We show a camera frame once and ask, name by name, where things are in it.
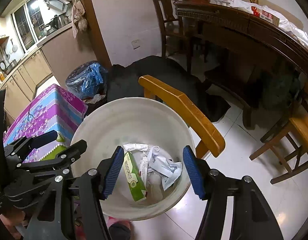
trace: plastic bag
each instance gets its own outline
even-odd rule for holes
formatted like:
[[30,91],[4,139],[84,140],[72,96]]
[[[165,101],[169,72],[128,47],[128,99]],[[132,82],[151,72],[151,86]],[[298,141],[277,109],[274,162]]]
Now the plastic bag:
[[72,23],[73,23],[73,35],[74,38],[77,37],[78,29],[76,27],[76,22],[78,22],[78,28],[81,31],[87,29],[87,20],[84,18],[85,9],[80,0],[75,0],[72,8]]
[[285,16],[278,11],[274,11],[271,8],[267,7],[266,5],[260,6],[256,3],[249,3],[244,2],[242,0],[232,0],[229,4],[230,7],[248,12],[250,14],[253,14],[253,11],[251,9],[251,6],[255,6],[259,9],[263,9],[264,11],[273,14],[277,18],[279,18],[279,25],[278,27],[282,30],[289,33],[292,37],[297,39],[303,46],[307,48],[308,46],[308,35],[306,32],[302,31],[301,29],[297,28],[293,23],[289,22],[288,19],[285,18]]
[[229,6],[232,0],[214,0],[214,1],[218,5]]
[[84,63],[67,77],[65,81],[67,90],[80,99],[93,98],[106,84],[107,73],[108,70],[98,61]]

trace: person's leg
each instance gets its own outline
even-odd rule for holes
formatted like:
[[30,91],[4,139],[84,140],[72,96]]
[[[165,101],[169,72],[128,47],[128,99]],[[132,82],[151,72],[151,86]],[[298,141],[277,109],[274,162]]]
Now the person's leg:
[[109,229],[112,240],[130,240],[130,225],[128,221],[119,221],[112,224]]

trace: green box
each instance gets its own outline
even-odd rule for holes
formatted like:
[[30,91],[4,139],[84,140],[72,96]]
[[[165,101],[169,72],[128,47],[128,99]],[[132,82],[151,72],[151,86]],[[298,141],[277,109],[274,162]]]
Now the green box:
[[130,193],[134,201],[142,201],[146,199],[146,188],[141,177],[138,174],[137,165],[134,157],[130,152],[125,153],[123,163],[125,175],[127,178]]

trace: floral tablecloth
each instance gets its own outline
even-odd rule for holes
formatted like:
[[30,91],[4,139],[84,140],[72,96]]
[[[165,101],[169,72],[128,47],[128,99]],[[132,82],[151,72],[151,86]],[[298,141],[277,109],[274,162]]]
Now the floral tablecloth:
[[57,140],[33,149],[24,163],[52,159],[70,145],[86,110],[87,106],[78,97],[53,84],[17,117],[4,137],[4,147],[24,135],[38,136],[55,130],[58,133]]

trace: wall outlet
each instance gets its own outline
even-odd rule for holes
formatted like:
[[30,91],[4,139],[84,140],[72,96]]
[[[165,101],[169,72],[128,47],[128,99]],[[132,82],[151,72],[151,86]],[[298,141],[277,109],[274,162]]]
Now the wall outlet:
[[133,49],[137,49],[138,47],[140,47],[140,40],[132,41],[132,46],[133,46]]

